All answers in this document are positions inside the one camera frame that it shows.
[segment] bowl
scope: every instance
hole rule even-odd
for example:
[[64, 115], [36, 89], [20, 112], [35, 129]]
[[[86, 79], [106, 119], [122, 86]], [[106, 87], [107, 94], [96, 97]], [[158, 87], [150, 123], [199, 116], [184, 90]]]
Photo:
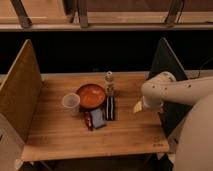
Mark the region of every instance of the bowl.
[[100, 107], [106, 99], [105, 90], [98, 84], [85, 84], [76, 93], [80, 96], [80, 106], [84, 109]]

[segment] floor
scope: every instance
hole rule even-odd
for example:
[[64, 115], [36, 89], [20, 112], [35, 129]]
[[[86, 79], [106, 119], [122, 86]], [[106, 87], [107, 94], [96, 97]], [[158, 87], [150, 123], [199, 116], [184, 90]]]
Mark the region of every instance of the floor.
[[[154, 171], [151, 155], [88, 158], [49, 163], [54, 171]], [[47, 169], [40, 166], [39, 171]]]

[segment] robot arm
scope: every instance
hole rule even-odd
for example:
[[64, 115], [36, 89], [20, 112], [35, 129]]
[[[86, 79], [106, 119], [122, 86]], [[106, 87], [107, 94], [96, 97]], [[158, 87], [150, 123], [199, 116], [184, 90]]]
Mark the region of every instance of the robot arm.
[[173, 171], [213, 170], [213, 77], [176, 81], [169, 72], [147, 80], [141, 87], [144, 108], [163, 101], [193, 105], [183, 123]]
[[162, 72], [141, 87], [142, 104], [145, 108], [162, 107], [163, 101], [194, 105], [213, 92], [213, 77], [176, 81], [169, 72]]

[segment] white cup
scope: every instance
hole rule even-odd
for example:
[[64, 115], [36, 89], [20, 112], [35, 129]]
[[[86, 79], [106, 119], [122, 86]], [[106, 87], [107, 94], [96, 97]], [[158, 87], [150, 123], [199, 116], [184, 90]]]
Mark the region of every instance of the white cup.
[[79, 114], [80, 97], [76, 93], [70, 93], [63, 97], [62, 105], [70, 111], [72, 116]]

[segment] table surface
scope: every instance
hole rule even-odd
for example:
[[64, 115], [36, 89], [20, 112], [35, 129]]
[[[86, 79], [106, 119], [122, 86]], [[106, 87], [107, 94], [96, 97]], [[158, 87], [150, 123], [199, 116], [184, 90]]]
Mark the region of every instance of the table surface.
[[104, 87], [103, 74], [47, 76], [22, 153], [23, 161], [74, 159], [167, 152], [157, 111], [133, 114], [141, 98], [142, 73], [114, 73], [116, 120], [89, 131], [83, 115], [72, 117], [61, 104], [64, 95], [87, 83]]

